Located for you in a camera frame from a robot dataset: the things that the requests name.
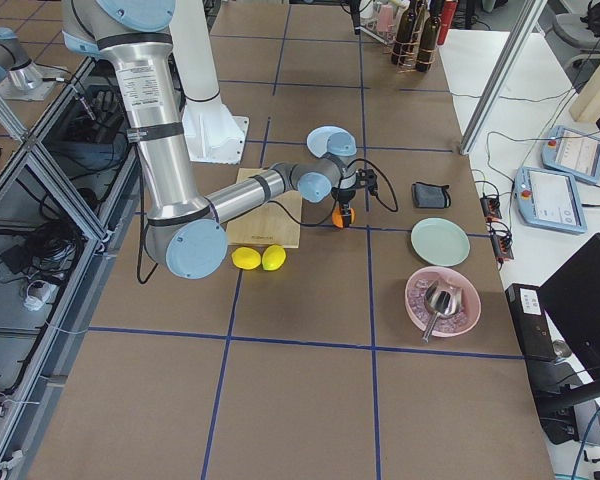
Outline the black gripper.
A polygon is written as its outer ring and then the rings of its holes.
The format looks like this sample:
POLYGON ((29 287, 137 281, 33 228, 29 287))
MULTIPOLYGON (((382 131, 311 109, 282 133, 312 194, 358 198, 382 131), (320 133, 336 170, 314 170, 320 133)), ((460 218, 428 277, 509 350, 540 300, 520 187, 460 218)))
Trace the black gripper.
POLYGON ((332 212, 333 218, 342 219, 342 227, 348 228, 354 222, 354 209, 349 204, 358 190, 367 190, 372 196, 378 194, 377 175, 373 169, 357 169, 333 188, 336 200, 332 212))

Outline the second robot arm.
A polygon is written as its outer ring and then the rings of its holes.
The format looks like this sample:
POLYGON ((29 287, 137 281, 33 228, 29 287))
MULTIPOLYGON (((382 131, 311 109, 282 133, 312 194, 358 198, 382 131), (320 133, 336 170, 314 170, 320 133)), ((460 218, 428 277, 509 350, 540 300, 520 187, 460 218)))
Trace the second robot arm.
POLYGON ((15 32, 0 27, 0 95, 5 100, 43 101, 54 88, 48 69, 36 64, 15 32))

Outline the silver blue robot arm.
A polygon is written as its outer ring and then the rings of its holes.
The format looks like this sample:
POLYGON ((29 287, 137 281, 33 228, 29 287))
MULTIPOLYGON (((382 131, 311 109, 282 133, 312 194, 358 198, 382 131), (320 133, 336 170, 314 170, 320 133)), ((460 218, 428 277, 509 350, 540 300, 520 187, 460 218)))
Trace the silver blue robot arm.
POLYGON ((308 164, 277 163, 209 195, 197 161, 240 159, 247 121, 223 104, 199 1, 66 1, 66 46, 108 61, 152 199, 143 228, 148 255, 174 275, 199 279, 222 263, 224 224, 290 190, 309 202, 342 202, 370 184, 347 131, 322 131, 308 164))

